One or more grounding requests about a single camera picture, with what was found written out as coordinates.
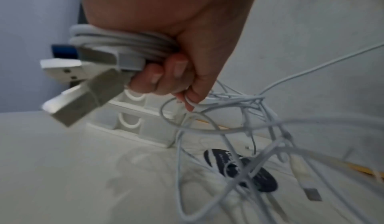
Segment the fingernail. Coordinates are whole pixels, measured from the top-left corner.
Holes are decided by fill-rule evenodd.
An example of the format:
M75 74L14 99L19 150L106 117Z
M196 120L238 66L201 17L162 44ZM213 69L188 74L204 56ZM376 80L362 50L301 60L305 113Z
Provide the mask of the fingernail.
M180 78L183 74L185 69L187 68L188 61L187 60L182 60L176 63L175 68L174 68L174 77L175 78Z
M162 76L163 76L163 74L154 74L152 76L151 83L152 84L157 84Z

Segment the white wall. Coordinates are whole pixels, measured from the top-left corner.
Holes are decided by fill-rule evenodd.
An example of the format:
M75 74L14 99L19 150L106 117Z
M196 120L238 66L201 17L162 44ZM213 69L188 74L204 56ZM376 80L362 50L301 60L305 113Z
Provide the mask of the white wall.
M0 0L0 112L38 110L65 86L48 78L39 60L68 40L80 0Z
M384 41L384 0L256 0L220 79L247 94L287 75ZM282 118L361 113L384 117L384 48L352 58L267 93ZM237 112L218 112L224 125ZM368 144L384 170L383 133L335 126L289 127L301 146L340 156ZM363 164L356 155L352 161Z

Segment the white plastic container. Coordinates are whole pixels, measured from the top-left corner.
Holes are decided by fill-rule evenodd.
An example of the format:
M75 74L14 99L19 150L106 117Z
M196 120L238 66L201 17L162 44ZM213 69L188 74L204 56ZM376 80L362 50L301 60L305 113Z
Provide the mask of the white plastic container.
M156 103L147 104L150 98L148 95L133 97L141 98L135 101L135 98L119 96L111 100L91 115L89 125L138 142L164 148L170 147L175 141L176 128L166 124L160 118L159 110L153 107ZM128 100L137 103L131 104L127 102ZM177 102L171 104L168 110L164 111L164 115L177 124L181 123L185 117L183 104Z

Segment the white table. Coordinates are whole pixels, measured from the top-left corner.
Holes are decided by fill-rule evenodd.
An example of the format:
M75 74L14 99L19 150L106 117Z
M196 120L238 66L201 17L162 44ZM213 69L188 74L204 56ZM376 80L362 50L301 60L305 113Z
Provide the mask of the white table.
M66 129L43 112L0 114L0 137L2 224L180 223L174 198L174 148L129 142L84 122ZM206 146L223 148L206 136L190 137L188 142L186 147L195 154ZM237 146L246 151L241 142ZM295 221L348 223L327 202L306 200L294 178L270 166L279 183L274 196ZM186 176L188 211L200 208L222 188L196 171ZM384 220L382 203L375 206L371 197L359 198L372 215ZM226 203L226 211L215 211L206 223L258 222L249 204L240 204L235 195Z

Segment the skin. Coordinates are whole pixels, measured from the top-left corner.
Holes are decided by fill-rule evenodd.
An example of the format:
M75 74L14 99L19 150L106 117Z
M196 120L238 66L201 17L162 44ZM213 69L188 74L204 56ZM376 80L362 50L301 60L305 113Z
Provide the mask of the skin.
M129 84L140 93L172 93L202 101L240 37L254 0L82 0L90 24L113 30L154 31L181 51L148 64ZM191 111L193 107L186 103Z

